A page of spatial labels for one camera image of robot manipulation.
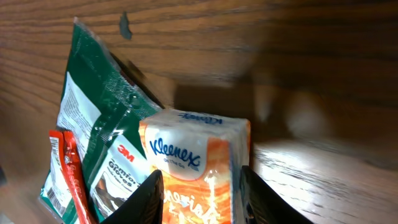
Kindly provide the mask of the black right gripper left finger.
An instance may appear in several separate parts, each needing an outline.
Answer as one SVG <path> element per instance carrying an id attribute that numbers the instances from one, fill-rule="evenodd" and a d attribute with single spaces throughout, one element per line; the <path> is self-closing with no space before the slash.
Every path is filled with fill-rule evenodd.
<path id="1" fill-rule="evenodd" d="M 161 224 L 164 206 L 162 172 L 155 170 L 112 215 L 101 224 Z"/>

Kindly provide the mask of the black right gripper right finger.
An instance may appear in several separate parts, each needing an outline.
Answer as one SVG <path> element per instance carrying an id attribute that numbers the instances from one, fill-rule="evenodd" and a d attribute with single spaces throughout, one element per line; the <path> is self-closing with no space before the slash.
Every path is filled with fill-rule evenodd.
<path id="1" fill-rule="evenodd" d="M 239 186 L 245 224 L 313 224 L 249 166 L 242 166 Z"/>

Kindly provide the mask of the small orange box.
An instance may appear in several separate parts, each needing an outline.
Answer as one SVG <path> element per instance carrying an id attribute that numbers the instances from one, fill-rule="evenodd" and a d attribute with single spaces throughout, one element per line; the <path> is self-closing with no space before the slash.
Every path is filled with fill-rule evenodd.
<path id="1" fill-rule="evenodd" d="M 151 169 L 162 172 L 163 223 L 244 223 L 247 119 L 165 109 L 143 119 L 139 135 Z"/>

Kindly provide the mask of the red sachet packet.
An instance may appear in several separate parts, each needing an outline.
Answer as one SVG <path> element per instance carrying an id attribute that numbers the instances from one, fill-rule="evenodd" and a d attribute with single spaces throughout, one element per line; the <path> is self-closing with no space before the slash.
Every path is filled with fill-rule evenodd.
<path id="1" fill-rule="evenodd" d="M 56 155 L 60 161 L 60 171 L 72 196 L 79 222 L 84 224 L 97 223 L 88 206 L 83 171 L 73 133 L 71 131 L 50 130 L 49 137 L 58 141 Z"/>

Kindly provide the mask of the green 3M package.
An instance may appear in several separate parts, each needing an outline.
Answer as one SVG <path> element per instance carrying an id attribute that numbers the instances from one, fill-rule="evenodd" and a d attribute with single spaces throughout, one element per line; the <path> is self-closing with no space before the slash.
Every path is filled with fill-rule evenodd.
<path id="1" fill-rule="evenodd" d="M 138 129 L 159 110 L 104 42 L 75 20 L 56 129 L 75 137 L 89 206 L 99 220 L 150 176 Z"/>

